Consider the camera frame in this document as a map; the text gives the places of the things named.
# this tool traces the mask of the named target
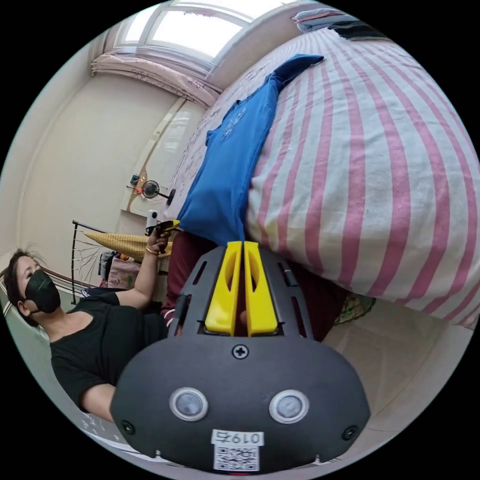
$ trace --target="maroon cloth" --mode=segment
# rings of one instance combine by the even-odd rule
[[[199,258],[213,250],[216,246],[210,240],[187,232],[182,231],[176,234],[172,243],[168,265],[166,301],[162,308],[163,315],[175,308],[175,303],[182,288]],[[335,319],[342,311],[348,292],[329,280],[325,280],[305,270],[298,263],[289,261],[288,265],[305,298],[313,336],[315,340],[321,342],[327,336],[327,333],[334,325]],[[235,335],[246,335],[245,326],[239,322],[240,313],[244,310],[245,284],[240,282]]]

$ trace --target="black face mask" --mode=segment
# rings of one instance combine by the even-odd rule
[[[52,314],[60,306],[59,291],[43,270],[36,270],[32,273],[26,284],[25,300],[35,302],[38,310],[32,311],[32,314],[37,312]]]

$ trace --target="white wall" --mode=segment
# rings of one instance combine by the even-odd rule
[[[10,146],[0,178],[0,259],[17,246],[24,181],[43,137],[65,103],[89,81],[89,46],[78,51],[50,80],[32,104]],[[0,260],[0,270],[4,262]]]
[[[145,219],[120,201],[149,137],[177,97],[119,75],[90,78],[63,108],[28,177],[19,246],[33,243],[46,265],[70,275],[72,220],[141,234]]]

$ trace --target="label sticker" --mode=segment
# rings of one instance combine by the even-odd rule
[[[221,447],[263,447],[264,433],[262,431],[211,431],[211,443]]]
[[[223,472],[258,472],[259,447],[264,445],[262,431],[211,431],[213,469]]]
[[[258,472],[257,446],[219,446],[214,444],[213,468],[224,472]]]

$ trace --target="black t-shirt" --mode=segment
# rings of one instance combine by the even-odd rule
[[[71,312],[87,312],[83,330],[50,343],[53,372],[81,409],[80,398],[91,387],[117,385],[127,363],[141,350],[167,337],[163,318],[119,304],[115,293],[82,298]]]

